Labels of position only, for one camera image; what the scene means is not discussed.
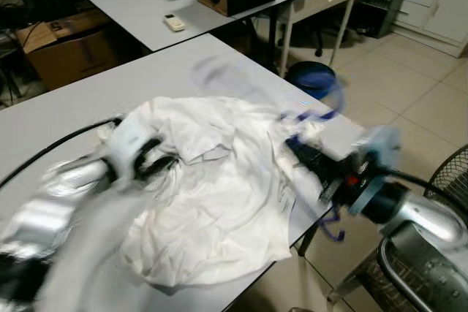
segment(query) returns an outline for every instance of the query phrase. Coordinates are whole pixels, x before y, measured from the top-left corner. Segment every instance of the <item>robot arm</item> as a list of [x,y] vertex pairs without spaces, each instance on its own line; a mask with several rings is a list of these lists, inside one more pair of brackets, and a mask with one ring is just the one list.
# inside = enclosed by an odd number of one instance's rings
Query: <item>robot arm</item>
[[[176,160],[160,153],[159,144],[151,128],[129,116],[113,132],[104,152],[60,164],[50,172],[43,188],[19,209],[0,237],[0,312],[31,308],[76,212],[90,199],[113,185],[125,189],[145,180]],[[457,241],[466,231],[449,210],[387,182],[383,167],[392,166],[398,153],[392,129],[369,131],[342,161],[297,138],[287,144],[326,187],[323,202],[345,205],[389,230],[414,222],[442,242]]]
[[[432,245],[445,247],[457,243],[467,232],[465,223],[452,210],[388,180],[389,174],[399,174],[391,171],[399,152],[398,133],[393,128],[381,126],[368,130],[355,151],[341,161],[334,161],[297,139],[288,140],[287,144],[299,161],[322,181],[325,188],[320,195],[322,202],[346,206],[354,215],[362,213],[379,224],[384,235],[403,223],[412,222]],[[432,190],[438,191],[447,202],[454,202],[440,189]]]
[[0,237],[0,312],[27,311],[74,226],[76,213],[103,191],[125,189],[176,159],[132,116],[103,152],[56,165],[41,189],[13,215]]

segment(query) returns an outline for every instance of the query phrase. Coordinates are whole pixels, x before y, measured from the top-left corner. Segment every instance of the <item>tiled floor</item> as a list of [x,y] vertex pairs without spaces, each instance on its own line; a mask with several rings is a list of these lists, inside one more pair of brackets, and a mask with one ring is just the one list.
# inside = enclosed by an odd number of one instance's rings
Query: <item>tiled floor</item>
[[39,96],[48,90],[46,89],[44,83],[41,80],[33,80],[31,82],[23,82],[20,78],[15,79],[15,82],[18,86],[23,97],[17,98],[14,94],[12,95],[12,101],[10,99],[10,93],[7,87],[3,89],[0,94],[0,110],[11,106],[12,104],[17,104],[19,102],[24,102],[25,100]]
[[[267,37],[267,28],[268,21],[260,20],[261,37]],[[334,37],[325,35],[324,39],[321,58],[314,55],[313,45],[302,45],[291,48],[288,64],[305,60],[327,64]],[[346,93],[344,115],[363,126],[390,124],[399,128],[403,147],[400,170],[429,179],[452,152],[468,142],[466,58],[445,55],[396,34],[382,39],[350,35],[333,68]],[[422,194],[417,187],[411,188]],[[326,304],[324,296],[344,275],[337,262],[359,263],[363,259],[358,253],[361,247],[379,240],[369,222],[346,218],[341,225],[345,229],[349,226],[348,238],[361,243],[336,244],[318,235],[306,255],[310,265],[293,249],[292,259],[276,264],[232,311],[286,312],[298,306],[314,312],[381,312],[364,289],[347,298],[349,305]]]

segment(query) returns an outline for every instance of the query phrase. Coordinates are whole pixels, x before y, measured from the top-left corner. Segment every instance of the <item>crumpled white garment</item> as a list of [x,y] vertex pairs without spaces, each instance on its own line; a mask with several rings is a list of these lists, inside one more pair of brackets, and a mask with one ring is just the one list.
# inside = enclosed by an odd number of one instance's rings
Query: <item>crumpled white garment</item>
[[151,185],[156,201],[120,248],[135,273],[163,286],[216,284],[290,257],[290,180],[306,178],[308,191],[317,183],[288,161],[278,110],[158,97],[129,117],[154,128],[160,150],[181,159]]

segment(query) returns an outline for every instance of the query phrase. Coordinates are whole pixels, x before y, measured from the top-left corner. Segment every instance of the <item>gray table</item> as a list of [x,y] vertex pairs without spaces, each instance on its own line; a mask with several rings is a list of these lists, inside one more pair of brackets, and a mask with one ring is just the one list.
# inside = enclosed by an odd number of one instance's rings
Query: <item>gray table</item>
[[[201,4],[198,0],[90,0],[110,18],[142,42],[151,51],[200,36],[256,12],[275,7],[287,0],[270,3],[226,17]],[[164,23],[164,16],[174,14],[185,24],[186,29],[172,32]]]
[[[195,74],[201,61],[218,56],[234,67],[234,77],[204,84]],[[80,127],[126,113],[155,96],[234,96],[251,102],[291,107],[311,101],[302,91],[212,37],[202,35],[123,66],[51,91],[0,112],[0,179],[37,151]],[[312,107],[323,105],[312,101]],[[325,147],[346,156],[361,128],[339,116],[326,123]],[[76,159],[93,150],[95,133],[67,142],[22,172],[0,192],[0,218],[12,212],[37,188],[51,164]],[[84,212],[80,225],[61,250],[38,311],[74,312],[220,312],[265,270],[225,284],[167,291],[134,281],[117,267],[113,250],[141,205],[141,197],[109,191]],[[298,198],[290,217],[292,245],[323,214]],[[0,230],[7,221],[0,223]]]

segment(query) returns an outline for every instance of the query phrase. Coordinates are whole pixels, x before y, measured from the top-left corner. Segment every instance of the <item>white floor tile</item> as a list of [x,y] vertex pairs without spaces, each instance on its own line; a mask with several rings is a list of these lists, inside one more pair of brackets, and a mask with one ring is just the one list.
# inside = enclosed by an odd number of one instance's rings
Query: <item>white floor tile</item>
[[382,239],[376,226],[367,218],[351,216],[345,208],[340,214],[341,221],[328,227],[332,233],[343,229],[344,241],[336,243],[319,230],[306,252],[309,262],[332,286],[343,281]]
[[383,312],[363,286],[350,292],[344,299],[355,312]]
[[392,126],[401,136],[398,169],[429,180],[436,169],[457,147],[406,118],[398,117]]
[[438,84],[403,116],[454,145],[468,142],[468,95]]
[[[329,65],[333,49],[323,49],[323,55],[315,56],[315,49],[312,47],[291,47],[289,52],[288,66],[299,61],[317,61]],[[343,47],[336,52],[333,69],[339,69],[349,64],[367,53],[366,50],[359,47]]]
[[396,34],[390,33],[382,38],[371,38],[371,37],[361,36],[358,34],[353,34],[352,44],[357,45],[361,49],[372,51],[376,49],[377,47],[379,47],[380,45],[383,45],[384,43],[388,42],[395,36]]
[[459,63],[457,58],[399,35],[379,46],[374,53],[436,80],[444,79]]
[[392,120],[398,117],[397,113],[383,107],[375,101],[350,99],[346,101],[342,114],[362,127],[389,124]]
[[350,102],[372,102],[402,113],[437,84],[414,69],[372,52],[339,70]]
[[450,73],[447,78],[444,79],[444,83],[468,93],[468,61],[465,61],[452,73]]
[[288,312],[293,307],[314,312],[352,312],[344,302],[328,310],[326,296],[331,287],[294,248],[291,254],[290,259],[276,263],[244,292],[229,312]]

